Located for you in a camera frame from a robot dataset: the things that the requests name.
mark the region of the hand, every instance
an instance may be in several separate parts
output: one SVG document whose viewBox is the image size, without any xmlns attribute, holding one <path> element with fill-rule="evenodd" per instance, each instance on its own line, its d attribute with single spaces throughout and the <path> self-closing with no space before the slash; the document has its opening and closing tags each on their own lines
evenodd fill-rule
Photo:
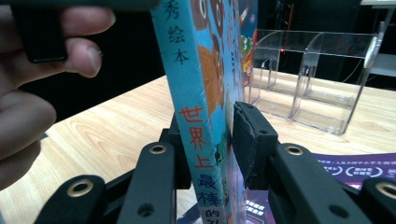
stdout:
<svg viewBox="0 0 396 224">
<path fill-rule="evenodd" d="M 9 6 L 0 6 L 0 190 L 27 173 L 40 152 L 39 137 L 56 120 L 52 105 L 18 87 L 61 72 L 95 77 L 101 51 L 77 36 L 101 33 L 115 22 L 110 9 L 99 7 L 64 9 L 60 17 L 68 60 L 33 64 L 22 49 Z"/>
</svg>

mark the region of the colorful book cover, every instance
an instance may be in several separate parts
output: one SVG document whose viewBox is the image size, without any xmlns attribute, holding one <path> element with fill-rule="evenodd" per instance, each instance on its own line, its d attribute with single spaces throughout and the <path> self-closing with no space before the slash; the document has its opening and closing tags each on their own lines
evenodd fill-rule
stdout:
<svg viewBox="0 0 396 224">
<path fill-rule="evenodd" d="M 231 146 L 243 101 L 238 1 L 162 0 L 151 15 L 202 220 L 245 223 Z"/>
<path fill-rule="evenodd" d="M 259 0 L 239 0 L 240 45 L 244 85 L 250 82 L 253 71 L 253 47 L 257 43 L 257 19 Z"/>
</svg>

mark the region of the dark background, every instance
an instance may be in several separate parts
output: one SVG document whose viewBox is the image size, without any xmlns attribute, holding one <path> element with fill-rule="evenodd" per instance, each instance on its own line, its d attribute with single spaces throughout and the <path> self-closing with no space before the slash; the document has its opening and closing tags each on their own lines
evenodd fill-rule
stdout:
<svg viewBox="0 0 396 224">
<path fill-rule="evenodd" d="M 383 21 L 385 15 L 385 9 L 362 7 L 360 0 L 259 0 L 261 29 L 371 34 L 376 32 L 378 22 Z M 53 104 L 58 121 L 164 75 L 149 13 L 116 12 L 116 16 L 117 22 L 108 31 L 89 36 L 104 53 L 97 77 L 89 79 L 63 73 L 21 87 Z M 395 26 L 388 28 L 380 52 L 396 54 L 395 30 Z M 299 60 L 293 59 L 292 54 L 287 57 L 289 63 L 284 69 L 299 67 Z M 358 63 L 353 59 L 331 59 L 318 68 L 337 71 L 322 74 L 343 81 Z M 352 75 L 346 82 L 356 81 L 359 73 Z M 394 77 L 370 76 L 367 86 L 394 89 L 396 81 Z"/>
<path fill-rule="evenodd" d="M 62 73 L 21 87 L 49 101 L 57 121 L 164 75 L 149 13 L 116 12 L 116 16 L 109 30 L 88 37 L 104 54 L 97 77 Z"/>
</svg>

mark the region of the transparent acrylic box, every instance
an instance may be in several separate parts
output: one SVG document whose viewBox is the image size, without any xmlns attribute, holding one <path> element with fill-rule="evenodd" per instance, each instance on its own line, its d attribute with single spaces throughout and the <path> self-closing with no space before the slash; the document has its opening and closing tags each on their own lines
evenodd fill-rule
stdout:
<svg viewBox="0 0 396 224">
<path fill-rule="evenodd" d="M 261 30 L 253 52 L 247 101 L 260 111 L 319 128 L 345 133 L 382 42 L 379 35 Z M 298 74 L 279 72 L 282 54 L 292 52 Z M 356 84 L 318 78 L 320 57 L 363 62 Z"/>
</svg>

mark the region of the wooden table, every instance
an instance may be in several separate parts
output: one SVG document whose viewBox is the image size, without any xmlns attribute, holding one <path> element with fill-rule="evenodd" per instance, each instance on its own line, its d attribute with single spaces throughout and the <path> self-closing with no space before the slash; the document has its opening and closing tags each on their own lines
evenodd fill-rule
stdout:
<svg viewBox="0 0 396 224">
<path fill-rule="evenodd" d="M 143 146 L 157 141 L 173 115 L 166 77 L 128 91 L 55 124 L 42 141 L 41 155 L 16 184 L 0 192 L 7 224 L 33 223 L 50 195 L 69 178 L 99 175 L 112 180 L 133 169 Z M 313 152 L 366 154 L 395 152 L 396 92 L 365 88 L 346 134 L 335 136 L 297 122 L 265 115 L 279 134 Z M 179 190 L 177 215 L 195 202 Z"/>
</svg>

